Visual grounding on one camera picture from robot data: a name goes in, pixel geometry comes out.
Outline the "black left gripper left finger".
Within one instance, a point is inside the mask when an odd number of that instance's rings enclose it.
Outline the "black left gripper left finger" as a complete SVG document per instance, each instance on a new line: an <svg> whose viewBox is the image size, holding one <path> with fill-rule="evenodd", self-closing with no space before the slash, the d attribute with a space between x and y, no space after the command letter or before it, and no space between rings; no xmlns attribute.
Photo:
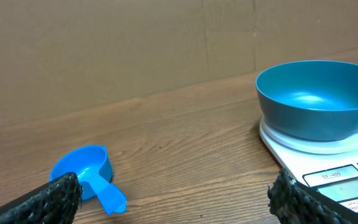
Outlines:
<svg viewBox="0 0 358 224"><path fill-rule="evenodd" d="M72 224L82 190L77 175L67 172L0 206L0 224Z"/></svg>

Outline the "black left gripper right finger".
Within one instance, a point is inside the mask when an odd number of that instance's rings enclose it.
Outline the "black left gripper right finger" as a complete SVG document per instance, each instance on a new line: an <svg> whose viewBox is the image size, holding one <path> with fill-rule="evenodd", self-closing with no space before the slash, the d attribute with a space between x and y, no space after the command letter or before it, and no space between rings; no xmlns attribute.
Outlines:
<svg viewBox="0 0 358 224"><path fill-rule="evenodd" d="M281 224L358 224L358 213L292 178L286 168L267 196L269 211Z"/></svg>

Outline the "blue plastic measuring scoop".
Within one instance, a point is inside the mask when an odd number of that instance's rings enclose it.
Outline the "blue plastic measuring scoop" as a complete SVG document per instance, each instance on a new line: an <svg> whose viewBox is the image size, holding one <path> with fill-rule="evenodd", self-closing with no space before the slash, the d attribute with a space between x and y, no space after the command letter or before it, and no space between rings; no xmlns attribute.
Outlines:
<svg viewBox="0 0 358 224"><path fill-rule="evenodd" d="M54 165L50 180L68 172L76 174L82 200L96 197L107 215L126 211L127 198L112 183L113 168L105 146L88 145L69 152Z"/></svg>

